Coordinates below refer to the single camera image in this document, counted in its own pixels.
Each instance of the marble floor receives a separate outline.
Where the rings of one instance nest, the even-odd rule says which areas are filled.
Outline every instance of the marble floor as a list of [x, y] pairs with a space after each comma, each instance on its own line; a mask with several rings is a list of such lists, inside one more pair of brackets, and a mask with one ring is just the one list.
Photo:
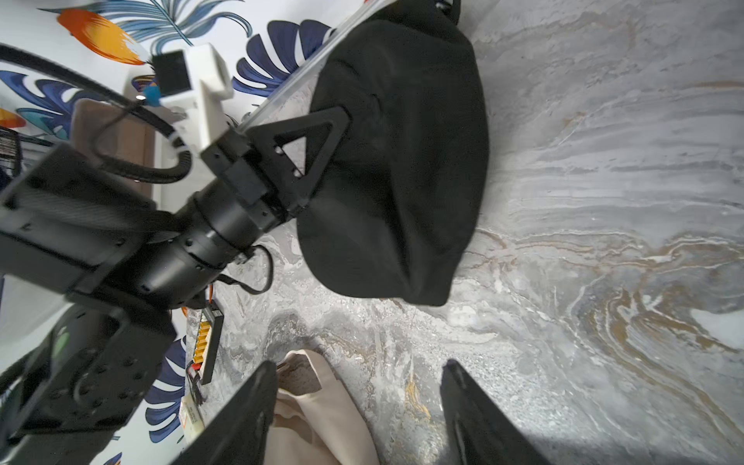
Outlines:
[[270, 292], [217, 285], [205, 418], [308, 347], [383, 463], [447, 463], [456, 358], [554, 464], [744, 464], [744, 1], [463, 0], [460, 28], [491, 159], [449, 303], [333, 294], [287, 224]]

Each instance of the black wire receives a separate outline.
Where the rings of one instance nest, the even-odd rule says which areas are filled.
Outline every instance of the black wire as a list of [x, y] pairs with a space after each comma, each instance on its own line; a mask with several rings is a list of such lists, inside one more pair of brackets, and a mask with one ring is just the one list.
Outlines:
[[[30, 54], [26, 51], [19, 50], [18, 48], [0, 44], [0, 61], [13, 63], [55, 77], [67, 82], [73, 87], [94, 92], [123, 108], [128, 108], [132, 105], [132, 101], [125, 98], [123, 95], [67, 69], [64, 66], [58, 65], [57, 63], [51, 62], [45, 58], [38, 57], [37, 55]], [[186, 177], [191, 170], [191, 153], [189, 153], [188, 150], [181, 148], [185, 145], [181, 138], [175, 137], [175, 129], [141, 105], [129, 109], [128, 113], [131, 113], [143, 122], [154, 127], [158, 132], [171, 141], [171, 144], [178, 151], [178, 164], [171, 168], [150, 168], [120, 160], [119, 158], [99, 155], [105, 162], [101, 169], [117, 176], [153, 184], [169, 184], [171, 182], [180, 181]]]
[[261, 245], [251, 247], [250, 254], [252, 257], [253, 257], [253, 253], [255, 252], [257, 248], [260, 248], [261, 250], [263, 250], [264, 253], [266, 253], [266, 257], [269, 259], [269, 276], [266, 279], [266, 284], [263, 286], [263, 289], [261, 290], [254, 289], [250, 287], [248, 284], [238, 281], [237, 279], [230, 278], [227, 275], [217, 276], [217, 280], [222, 283], [228, 284], [229, 286], [240, 286], [241, 289], [243, 289], [250, 295], [263, 294], [264, 292], [271, 289], [272, 283], [274, 283], [274, 258], [272, 257], [271, 252], [269, 252], [269, 250], [266, 247], [261, 246]]
[[0, 396], [5, 394], [5, 392], [10, 389], [10, 386], [21, 377], [23, 370], [26, 369], [26, 362], [28, 362], [32, 353], [33, 351], [16, 360], [15, 363], [6, 368], [5, 371], [0, 374]]
[[107, 155], [102, 154], [98, 151], [98, 141], [100, 140], [101, 136], [105, 134], [109, 129], [111, 129], [116, 124], [119, 124], [124, 118], [129, 116], [132, 113], [132, 110], [137, 108], [138, 106], [142, 105], [141, 100], [137, 100], [136, 102], [133, 102], [132, 104], [128, 105], [125, 109], [121, 110], [121, 113], [119, 115], [109, 121], [108, 123], [104, 124], [103, 127], [101, 127], [93, 137], [91, 137], [91, 151], [101, 160], [103, 160]]

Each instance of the beige cloth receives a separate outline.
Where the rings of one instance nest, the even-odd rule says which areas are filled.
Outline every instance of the beige cloth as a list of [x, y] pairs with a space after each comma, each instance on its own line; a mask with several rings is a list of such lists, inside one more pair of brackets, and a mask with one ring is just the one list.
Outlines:
[[364, 419], [320, 354], [294, 350], [277, 375], [264, 465], [379, 465]]

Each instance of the black cloth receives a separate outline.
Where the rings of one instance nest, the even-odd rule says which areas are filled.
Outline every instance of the black cloth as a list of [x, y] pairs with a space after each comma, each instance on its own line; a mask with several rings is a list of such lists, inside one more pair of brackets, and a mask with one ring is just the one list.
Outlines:
[[[310, 111], [351, 116], [308, 208], [302, 252], [329, 289], [444, 305], [488, 163], [475, 54], [432, 0], [399, 0], [330, 55]], [[324, 135], [307, 138], [306, 169]]]
[[10, 182], [13, 181], [13, 178], [11, 178], [4, 169], [0, 167], [0, 191], [5, 189]]

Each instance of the wire basket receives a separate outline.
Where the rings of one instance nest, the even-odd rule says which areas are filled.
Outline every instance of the wire basket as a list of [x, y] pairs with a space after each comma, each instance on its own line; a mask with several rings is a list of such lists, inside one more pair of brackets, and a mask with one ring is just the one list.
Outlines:
[[23, 155], [21, 138], [12, 129], [0, 127], [0, 170], [15, 178], [21, 174]]

